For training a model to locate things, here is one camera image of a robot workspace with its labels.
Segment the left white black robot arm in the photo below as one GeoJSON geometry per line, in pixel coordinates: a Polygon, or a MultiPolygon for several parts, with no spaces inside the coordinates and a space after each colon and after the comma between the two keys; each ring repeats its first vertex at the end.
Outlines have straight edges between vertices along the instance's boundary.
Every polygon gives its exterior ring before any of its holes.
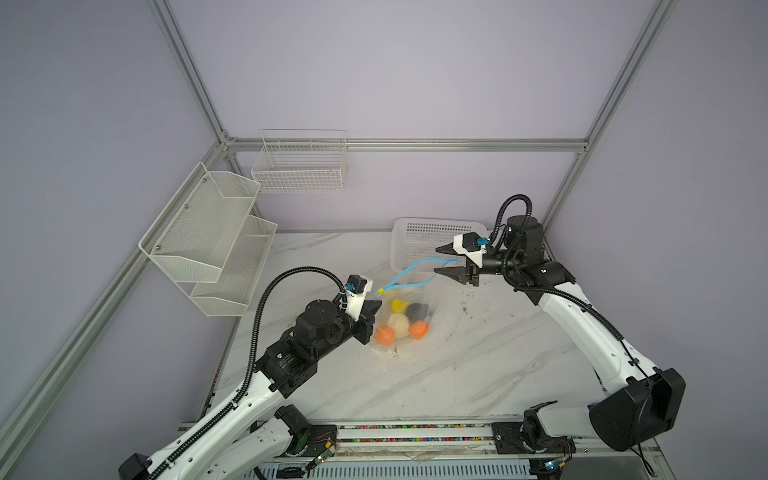
{"type": "Polygon", "coordinates": [[[311,302],[293,328],[251,361],[234,392],[168,446],[130,456],[119,478],[234,479],[294,448],[311,425],[286,399],[346,341],[367,344],[381,305],[355,294],[311,302]]]}

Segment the orange tangerine top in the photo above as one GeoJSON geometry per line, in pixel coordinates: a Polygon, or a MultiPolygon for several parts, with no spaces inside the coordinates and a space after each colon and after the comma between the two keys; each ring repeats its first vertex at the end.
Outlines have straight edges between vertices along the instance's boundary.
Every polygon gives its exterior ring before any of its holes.
{"type": "Polygon", "coordinates": [[[429,324],[424,320],[413,322],[409,327],[409,336],[413,339],[420,340],[429,331],[429,324]]]}

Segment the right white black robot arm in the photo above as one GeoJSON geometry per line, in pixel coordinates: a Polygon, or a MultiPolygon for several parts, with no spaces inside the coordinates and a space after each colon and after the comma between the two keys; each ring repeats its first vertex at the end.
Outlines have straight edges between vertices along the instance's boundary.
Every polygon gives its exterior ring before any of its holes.
{"type": "Polygon", "coordinates": [[[437,247],[439,254],[462,257],[459,267],[437,274],[478,286],[484,275],[502,278],[525,294],[565,331],[590,363],[604,397],[592,403],[556,401],[527,409],[521,425],[525,449],[540,452],[568,438],[598,438],[626,451],[671,430],[686,383],[673,368],[660,369],[637,351],[588,300],[575,277],[544,253],[543,228],[533,217],[508,219],[492,239],[475,232],[459,234],[437,247]]]}

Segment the white garlic bulb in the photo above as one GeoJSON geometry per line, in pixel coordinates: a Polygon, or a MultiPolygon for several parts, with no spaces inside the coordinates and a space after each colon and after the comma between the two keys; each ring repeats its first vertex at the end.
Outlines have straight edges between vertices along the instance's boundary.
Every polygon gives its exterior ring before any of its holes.
{"type": "Polygon", "coordinates": [[[396,334],[396,339],[405,338],[409,336],[409,327],[411,322],[402,313],[393,313],[386,322],[386,325],[391,327],[396,334]]]}

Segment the orange tangerine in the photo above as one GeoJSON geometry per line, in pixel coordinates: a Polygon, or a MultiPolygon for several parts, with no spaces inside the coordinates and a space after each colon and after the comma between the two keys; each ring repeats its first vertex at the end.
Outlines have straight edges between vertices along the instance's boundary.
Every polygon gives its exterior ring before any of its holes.
{"type": "Polygon", "coordinates": [[[409,327],[409,336],[413,339],[420,340],[429,331],[429,324],[424,320],[413,322],[409,327]]]}
{"type": "Polygon", "coordinates": [[[395,331],[387,325],[381,325],[374,332],[374,340],[380,346],[390,347],[396,340],[395,331]]]}

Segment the clear zip top bag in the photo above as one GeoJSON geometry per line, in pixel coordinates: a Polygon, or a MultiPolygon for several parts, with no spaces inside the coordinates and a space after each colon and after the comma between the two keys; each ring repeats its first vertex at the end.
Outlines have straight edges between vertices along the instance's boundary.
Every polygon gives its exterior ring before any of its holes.
{"type": "Polygon", "coordinates": [[[444,303],[444,278],[435,269],[457,265],[447,258],[419,260],[376,288],[374,299],[381,300],[382,307],[376,313],[369,349],[395,356],[399,349],[428,337],[444,303]]]}

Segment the small yellow lemon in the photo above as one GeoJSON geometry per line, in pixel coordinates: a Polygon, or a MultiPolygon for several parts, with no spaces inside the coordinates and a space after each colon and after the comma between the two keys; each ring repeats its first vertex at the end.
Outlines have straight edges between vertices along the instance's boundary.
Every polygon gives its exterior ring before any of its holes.
{"type": "Polygon", "coordinates": [[[408,301],[397,298],[390,302],[390,308],[393,313],[404,313],[409,305],[410,303],[408,301]]]}

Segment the dark avocado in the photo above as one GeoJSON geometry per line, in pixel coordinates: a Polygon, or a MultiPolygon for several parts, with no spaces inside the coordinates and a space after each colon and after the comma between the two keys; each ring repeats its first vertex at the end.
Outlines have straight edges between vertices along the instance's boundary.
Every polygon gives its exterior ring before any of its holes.
{"type": "Polygon", "coordinates": [[[430,307],[424,303],[411,303],[406,307],[405,315],[411,323],[425,321],[430,315],[430,307]]]}

